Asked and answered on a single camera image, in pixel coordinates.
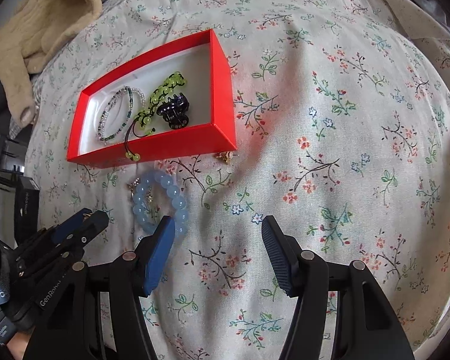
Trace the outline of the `gloved left hand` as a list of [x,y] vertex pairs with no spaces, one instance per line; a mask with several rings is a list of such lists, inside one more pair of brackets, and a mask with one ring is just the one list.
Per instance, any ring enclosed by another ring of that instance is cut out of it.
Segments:
[[4,347],[19,331],[31,327],[26,311],[23,311],[24,301],[13,294],[13,281],[17,278],[14,270],[14,250],[0,240],[0,347]]

